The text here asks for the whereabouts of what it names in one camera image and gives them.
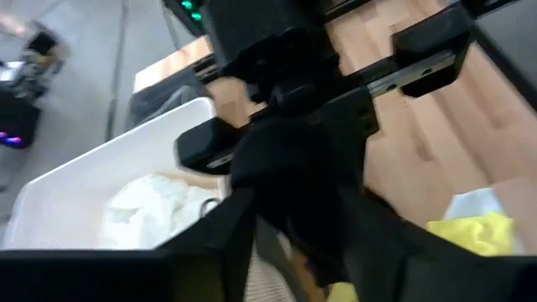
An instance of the white plastic bin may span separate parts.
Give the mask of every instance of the white plastic bin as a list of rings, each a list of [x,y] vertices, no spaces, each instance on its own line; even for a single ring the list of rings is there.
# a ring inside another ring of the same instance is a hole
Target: white plastic bin
[[[147,122],[27,183],[15,203],[4,248],[96,248],[104,205],[128,182],[150,173],[218,188],[222,177],[180,170],[174,141],[214,117],[208,98],[198,98]]]

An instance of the gray floor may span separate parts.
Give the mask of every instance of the gray floor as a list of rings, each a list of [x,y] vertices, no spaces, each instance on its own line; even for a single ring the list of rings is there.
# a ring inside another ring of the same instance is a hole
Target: gray floor
[[[0,0],[1,16],[40,21],[65,39],[70,57],[39,100],[34,146],[0,150],[0,186],[7,186],[0,193],[0,225],[25,183],[105,142],[111,103],[117,103],[112,134],[121,133],[134,75],[175,50],[159,0]],[[172,19],[179,46],[192,41]],[[16,58],[21,46],[0,35],[0,59]]]

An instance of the wooden surface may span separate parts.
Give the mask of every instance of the wooden surface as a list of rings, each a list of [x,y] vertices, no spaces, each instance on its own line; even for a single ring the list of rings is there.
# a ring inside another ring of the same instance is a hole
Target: wooden surface
[[[436,0],[377,0],[327,25],[350,73],[390,55],[389,35],[441,9]],[[136,76],[151,86],[211,52],[205,39]],[[244,85],[209,85],[219,114],[240,126],[257,108]],[[419,99],[393,91],[375,100],[381,131],[368,141],[367,185],[407,219],[441,219],[451,197],[493,187],[528,253],[537,253],[537,120],[524,99],[473,45],[456,83]]]

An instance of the green light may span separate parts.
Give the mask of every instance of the green light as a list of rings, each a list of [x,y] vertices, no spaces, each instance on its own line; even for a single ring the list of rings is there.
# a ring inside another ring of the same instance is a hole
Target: green light
[[[191,14],[190,16],[192,16],[192,18],[194,18],[194,20],[196,20],[196,21],[200,21],[200,20],[201,20],[201,15],[198,14],[198,13],[193,13],[193,14]]]
[[[192,2],[190,1],[183,1],[181,5],[184,6],[186,9],[192,9]]]

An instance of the wooden table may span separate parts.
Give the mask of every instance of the wooden table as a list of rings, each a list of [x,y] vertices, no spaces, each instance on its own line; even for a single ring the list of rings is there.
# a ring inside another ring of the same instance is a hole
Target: wooden table
[[[390,55],[389,35],[441,9],[436,0],[377,0],[327,25],[348,74]],[[134,90],[211,53],[200,38],[136,75]],[[240,126],[258,108],[244,84],[209,85],[220,116]],[[493,187],[526,251],[537,253],[537,120],[496,66],[473,45],[456,83],[418,99],[375,100],[381,131],[368,141],[366,184],[407,219],[441,219],[451,197]]]

